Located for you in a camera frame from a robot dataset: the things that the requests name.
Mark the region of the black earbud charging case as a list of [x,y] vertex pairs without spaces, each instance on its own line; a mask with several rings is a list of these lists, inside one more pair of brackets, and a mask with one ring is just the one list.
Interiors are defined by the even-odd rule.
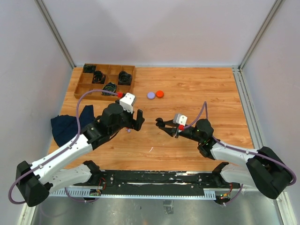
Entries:
[[164,127],[165,126],[164,121],[163,121],[162,118],[156,118],[155,121],[156,121],[156,126],[157,127]]

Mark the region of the orange earbud charging case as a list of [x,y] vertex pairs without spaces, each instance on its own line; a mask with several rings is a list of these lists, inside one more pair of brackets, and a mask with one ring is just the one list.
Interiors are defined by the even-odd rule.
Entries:
[[158,90],[158,91],[156,92],[156,97],[157,97],[157,98],[163,98],[163,97],[164,97],[164,92],[161,91],[161,90]]

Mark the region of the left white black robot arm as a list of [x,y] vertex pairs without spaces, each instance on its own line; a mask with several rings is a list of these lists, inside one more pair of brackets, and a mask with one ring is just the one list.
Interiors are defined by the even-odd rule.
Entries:
[[110,141],[123,128],[139,131],[144,123],[143,111],[134,112],[132,104],[109,104],[91,123],[78,129],[76,135],[56,151],[32,163],[17,165],[15,182],[29,207],[42,203],[49,194],[77,183],[96,185],[100,181],[99,167],[87,161],[73,169],[64,170],[69,163]]

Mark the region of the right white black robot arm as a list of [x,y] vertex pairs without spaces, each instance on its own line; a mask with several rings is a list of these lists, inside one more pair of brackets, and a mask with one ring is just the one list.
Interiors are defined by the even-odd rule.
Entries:
[[228,183],[239,183],[253,186],[266,197],[276,199],[296,182],[295,173],[271,148],[245,149],[222,142],[213,136],[214,129],[208,119],[199,119],[195,126],[186,126],[183,122],[183,119],[157,118],[156,126],[171,137],[196,141],[203,157],[222,161],[213,171],[215,186],[222,188]]

